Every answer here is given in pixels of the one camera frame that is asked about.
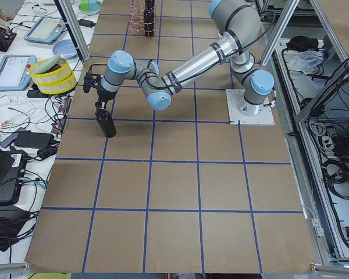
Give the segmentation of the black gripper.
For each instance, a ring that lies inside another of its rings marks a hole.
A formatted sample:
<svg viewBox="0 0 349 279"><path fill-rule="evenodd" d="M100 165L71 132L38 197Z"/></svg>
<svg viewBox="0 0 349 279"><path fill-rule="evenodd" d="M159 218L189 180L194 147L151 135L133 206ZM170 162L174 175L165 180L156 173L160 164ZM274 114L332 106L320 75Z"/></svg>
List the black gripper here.
<svg viewBox="0 0 349 279"><path fill-rule="evenodd" d="M110 100L113 100L115 98L117 92L108 91L101 87L97 89L97 94L98 94L98 100L95 103L96 109L99 109L99 108L106 109L106 104Z"/></svg>

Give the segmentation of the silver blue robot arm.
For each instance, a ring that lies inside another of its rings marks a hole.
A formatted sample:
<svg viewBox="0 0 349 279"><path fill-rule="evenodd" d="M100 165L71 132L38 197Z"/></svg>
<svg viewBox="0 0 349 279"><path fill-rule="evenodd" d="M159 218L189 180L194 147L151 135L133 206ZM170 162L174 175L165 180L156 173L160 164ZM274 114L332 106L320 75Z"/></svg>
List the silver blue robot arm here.
<svg viewBox="0 0 349 279"><path fill-rule="evenodd" d="M244 102L259 106L272 92L273 76L255 67L249 47L258 40L261 28L258 12L246 1L212 1L209 14L216 23L220 38L204 51L175 70L158 76L158 66L149 61L135 61L123 51L114 51L104 74L97 78L96 109L105 111L125 80L136 80L154 110L165 110L172 96L206 72L230 62L232 74L245 88Z"/></svg>

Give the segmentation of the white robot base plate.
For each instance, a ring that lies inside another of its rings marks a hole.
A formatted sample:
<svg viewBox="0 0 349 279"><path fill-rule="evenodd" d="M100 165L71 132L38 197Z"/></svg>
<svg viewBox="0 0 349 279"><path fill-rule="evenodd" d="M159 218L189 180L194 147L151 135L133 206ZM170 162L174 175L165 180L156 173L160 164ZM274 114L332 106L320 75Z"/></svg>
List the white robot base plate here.
<svg viewBox="0 0 349 279"><path fill-rule="evenodd" d="M274 126L272 108L269 98L259 105L249 104L244 99L245 90L226 90L226 100L231 125Z"/></svg>

